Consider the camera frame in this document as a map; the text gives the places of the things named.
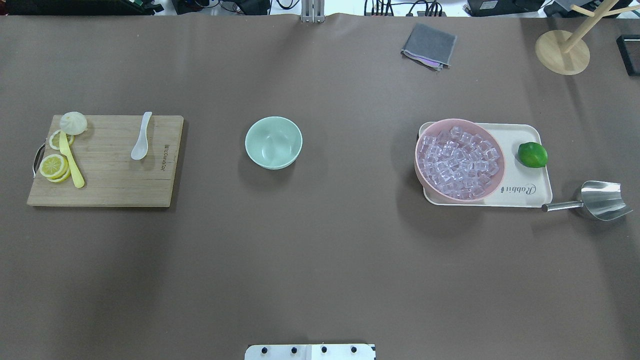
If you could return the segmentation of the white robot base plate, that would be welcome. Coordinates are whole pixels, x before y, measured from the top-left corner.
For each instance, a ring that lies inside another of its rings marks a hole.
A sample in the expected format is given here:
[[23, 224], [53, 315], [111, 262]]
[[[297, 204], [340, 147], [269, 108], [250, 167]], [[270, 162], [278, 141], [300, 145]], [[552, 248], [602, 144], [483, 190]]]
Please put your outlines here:
[[375, 360], [374, 344], [254, 344], [247, 347], [245, 360]]

